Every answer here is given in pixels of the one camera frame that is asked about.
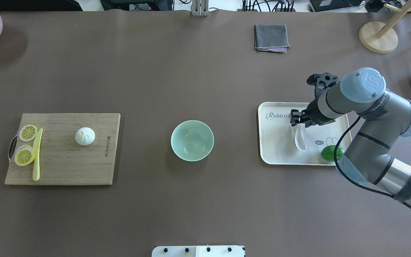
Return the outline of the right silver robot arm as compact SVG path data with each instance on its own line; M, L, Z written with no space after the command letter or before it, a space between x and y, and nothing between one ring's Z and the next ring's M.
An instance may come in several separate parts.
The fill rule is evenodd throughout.
M388 90L373 68L357 69L343 79L313 74L306 82L315 87L315 99L306 109L291 111L292 127L323 126L355 112L364 123L341 158L334 147L337 171L352 184L411 209L411 166L389 154L399 137L411 136L411 101Z

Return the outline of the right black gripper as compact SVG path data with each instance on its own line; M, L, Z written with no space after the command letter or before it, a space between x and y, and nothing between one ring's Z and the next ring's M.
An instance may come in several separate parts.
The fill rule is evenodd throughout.
M290 124L295 127L298 124L305 124L305 127L323 126L335 122L334 118L326 116L323 109L330 110L327 104L323 104L323 98L330 88L339 82L338 77L328 72L310 75L306 83L314 86L315 99L302 112L299 110L290 111Z

